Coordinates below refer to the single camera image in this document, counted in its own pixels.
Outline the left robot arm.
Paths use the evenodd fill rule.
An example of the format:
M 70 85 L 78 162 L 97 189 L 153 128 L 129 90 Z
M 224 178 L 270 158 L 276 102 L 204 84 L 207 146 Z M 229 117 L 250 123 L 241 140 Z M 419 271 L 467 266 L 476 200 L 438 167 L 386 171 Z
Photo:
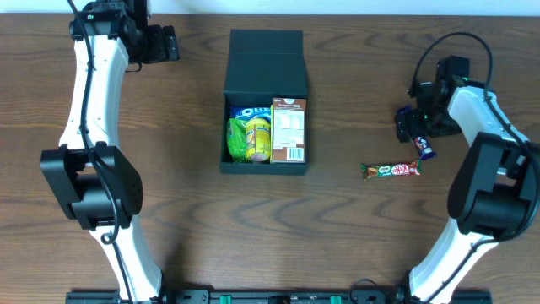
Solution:
M 149 0 L 93 1 L 73 14 L 69 32 L 77 67 L 71 110 L 57 148 L 42 151 L 40 169 L 66 217 L 104 250 L 119 288 L 73 290 L 65 301 L 175 303 L 140 225 L 142 179 L 118 136 L 129 65 L 178 60 L 175 31 L 149 24 Z

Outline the black gift box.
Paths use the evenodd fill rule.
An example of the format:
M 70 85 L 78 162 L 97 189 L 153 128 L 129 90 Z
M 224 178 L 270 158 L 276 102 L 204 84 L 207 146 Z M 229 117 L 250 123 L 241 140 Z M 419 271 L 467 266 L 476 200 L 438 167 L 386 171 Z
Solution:
M 274 97 L 308 97 L 301 30 L 232 29 L 223 94 L 221 173 L 303 176 L 307 172 L 306 162 L 235 162 L 226 140 L 227 122 L 233 107 L 269 107 Z

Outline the brown and white carton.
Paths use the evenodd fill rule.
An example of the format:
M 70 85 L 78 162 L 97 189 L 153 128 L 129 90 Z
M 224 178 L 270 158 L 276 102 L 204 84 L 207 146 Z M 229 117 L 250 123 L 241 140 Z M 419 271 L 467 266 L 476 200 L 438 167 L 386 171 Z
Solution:
M 272 163 L 305 163 L 306 100 L 273 98 Z

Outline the green snack mix bag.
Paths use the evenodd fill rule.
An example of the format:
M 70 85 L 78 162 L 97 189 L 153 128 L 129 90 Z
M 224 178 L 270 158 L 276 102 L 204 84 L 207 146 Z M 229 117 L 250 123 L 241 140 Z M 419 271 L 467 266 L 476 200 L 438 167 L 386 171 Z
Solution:
M 246 124 L 247 121 L 230 118 L 227 122 L 227 146 L 234 162 L 246 162 Z

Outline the purple Dairy Milk bar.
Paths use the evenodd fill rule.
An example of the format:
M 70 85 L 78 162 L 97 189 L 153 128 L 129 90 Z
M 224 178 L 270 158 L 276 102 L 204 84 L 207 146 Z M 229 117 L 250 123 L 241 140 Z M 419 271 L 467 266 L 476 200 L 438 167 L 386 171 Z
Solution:
M 397 110 L 395 115 L 397 139 L 400 143 L 411 142 L 421 160 L 428 160 L 437 156 L 428 141 L 428 134 L 421 121 L 418 109 L 411 105 Z

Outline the blue Oreo cookie pack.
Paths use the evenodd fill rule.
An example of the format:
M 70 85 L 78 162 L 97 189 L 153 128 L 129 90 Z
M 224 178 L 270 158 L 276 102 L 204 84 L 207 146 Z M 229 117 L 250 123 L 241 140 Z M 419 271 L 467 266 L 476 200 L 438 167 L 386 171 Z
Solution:
M 243 121 L 250 121 L 254 118 L 261 118 L 271 122 L 272 114 L 269 107 L 241 107 L 232 106 L 230 108 L 230 117 Z

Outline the yellow plastic jar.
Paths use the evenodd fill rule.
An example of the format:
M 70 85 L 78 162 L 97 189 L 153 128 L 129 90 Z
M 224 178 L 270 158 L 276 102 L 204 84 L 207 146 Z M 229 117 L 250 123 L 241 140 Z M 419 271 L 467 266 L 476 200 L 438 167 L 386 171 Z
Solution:
M 271 125 L 263 118 L 253 118 L 246 124 L 246 158 L 264 162 L 271 156 Z

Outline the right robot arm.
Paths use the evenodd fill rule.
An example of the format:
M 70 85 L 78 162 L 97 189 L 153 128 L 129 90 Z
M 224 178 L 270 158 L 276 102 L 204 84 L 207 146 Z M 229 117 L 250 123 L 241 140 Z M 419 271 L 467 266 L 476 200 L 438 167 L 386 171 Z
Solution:
M 538 144 L 510 125 L 465 57 L 439 60 L 432 82 L 413 82 L 415 107 L 395 115 L 397 138 L 422 149 L 426 138 L 461 134 L 469 151 L 448 194 L 450 216 L 426 258 L 408 271 L 390 303 L 490 303 L 486 290 L 459 282 L 490 249 L 524 231 L 539 204 Z

